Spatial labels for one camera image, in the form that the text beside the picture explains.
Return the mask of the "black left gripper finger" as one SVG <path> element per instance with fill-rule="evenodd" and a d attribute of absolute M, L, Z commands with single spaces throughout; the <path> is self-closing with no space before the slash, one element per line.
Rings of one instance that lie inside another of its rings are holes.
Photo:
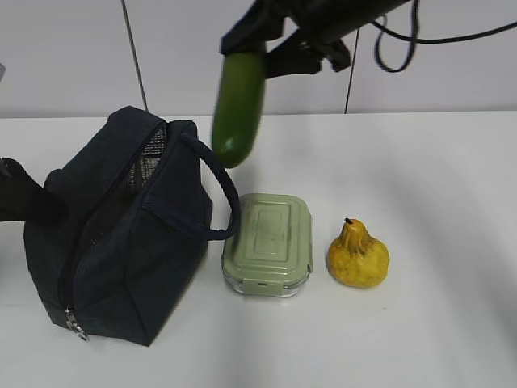
<path fill-rule="evenodd" d="M 62 223 L 67 205 L 12 158 L 1 158 L 1 222 Z"/>

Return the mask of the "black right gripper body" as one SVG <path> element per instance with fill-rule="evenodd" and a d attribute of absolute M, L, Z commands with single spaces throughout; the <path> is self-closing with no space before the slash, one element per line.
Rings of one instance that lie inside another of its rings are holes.
<path fill-rule="evenodd" d="M 329 44 L 404 4 L 397 0 L 274 1 L 267 8 L 259 39 L 280 38 L 284 19 L 290 18 L 305 39 Z"/>

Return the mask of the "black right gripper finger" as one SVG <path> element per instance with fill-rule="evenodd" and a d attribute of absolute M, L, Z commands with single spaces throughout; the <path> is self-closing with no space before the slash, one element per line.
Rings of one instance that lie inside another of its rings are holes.
<path fill-rule="evenodd" d="M 266 54 L 266 79 L 317 74 L 323 60 L 338 73 L 350 66 L 350 51 L 341 38 L 325 41 L 298 29 Z"/>
<path fill-rule="evenodd" d="M 284 18 L 280 1 L 254 1 L 221 38 L 220 53 L 264 53 L 268 41 L 283 35 Z"/>

